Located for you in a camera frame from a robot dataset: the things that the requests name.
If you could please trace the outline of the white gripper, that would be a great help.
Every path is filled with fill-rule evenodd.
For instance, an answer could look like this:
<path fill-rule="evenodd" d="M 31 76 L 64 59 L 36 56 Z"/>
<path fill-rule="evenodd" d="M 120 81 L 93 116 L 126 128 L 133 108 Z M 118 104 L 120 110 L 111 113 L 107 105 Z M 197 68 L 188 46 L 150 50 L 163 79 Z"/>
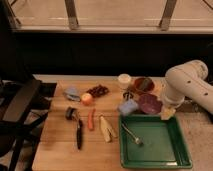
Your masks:
<path fill-rule="evenodd" d="M 161 100 L 163 103 L 161 119 L 169 120 L 174 115 L 175 110 L 184 102 L 184 97 L 180 96 L 171 98 L 163 94 Z"/>

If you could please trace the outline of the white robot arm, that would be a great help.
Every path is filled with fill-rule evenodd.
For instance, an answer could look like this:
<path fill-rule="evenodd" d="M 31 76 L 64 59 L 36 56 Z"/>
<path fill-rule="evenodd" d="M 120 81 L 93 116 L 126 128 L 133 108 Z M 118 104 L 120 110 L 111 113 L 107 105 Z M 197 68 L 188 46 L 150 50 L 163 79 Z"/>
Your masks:
<path fill-rule="evenodd" d="M 192 60 L 170 68 L 161 91 L 161 119 L 169 120 L 188 97 L 213 116 L 213 85 L 205 81 L 208 67 L 201 60 Z"/>

